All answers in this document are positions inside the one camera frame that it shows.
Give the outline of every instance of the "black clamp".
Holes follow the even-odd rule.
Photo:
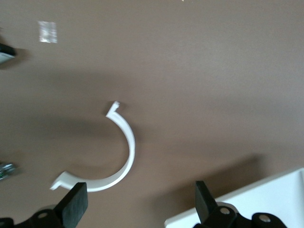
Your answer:
[[[272,214],[256,213],[249,220],[229,206],[219,206],[203,181],[196,182],[195,208],[201,224],[194,228],[287,228]]]
[[[38,211],[16,225],[11,218],[0,218],[0,228],[75,228],[87,206],[86,183],[77,183],[54,209]]]

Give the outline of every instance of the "white plastic clip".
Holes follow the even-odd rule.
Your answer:
[[[117,124],[117,126],[123,131],[127,139],[129,145],[129,158],[125,165],[112,176],[99,180],[82,179],[65,171],[54,181],[50,189],[55,190],[56,188],[61,186],[70,190],[76,183],[86,182],[88,192],[101,191],[117,184],[127,175],[133,165],[135,158],[135,137],[131,127],[126,122],[126,120],[116,112],[116,109],[118,107],[119,102],[115,101],[112,104],[110,110],[108,111],[106,117],[112,120],[115,124]]]

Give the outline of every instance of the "metal part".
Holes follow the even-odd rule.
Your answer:
[[[239,213],[238,209],[230,203],[217,202],[218,206],[228,207],[234,210],[235,213]]]
[[[270,222],[260,219],[261,215],[267,216]],[[252,222],[258,228],[286,228],[286,225],[277,217],[268,213],[256,213],[252,216]]]
[[[87,205],[86,183],[77,183],[53,210],[40,210],[16,225],[11,218],[0,218],[0,228],[75,228]]]
[[[267,215],[260,215],[258,218],[263,222],[271,222],[270,218]]]
[[[224,214],[224,215],[230,214],[230,211],[229,211],[228,208],[221,208],[221,209],[220,209],[220,212],[221,212],[222,214]]]
[[[0,164],[0,180],[8,177],[15,171],[16,167],[12,163]]]

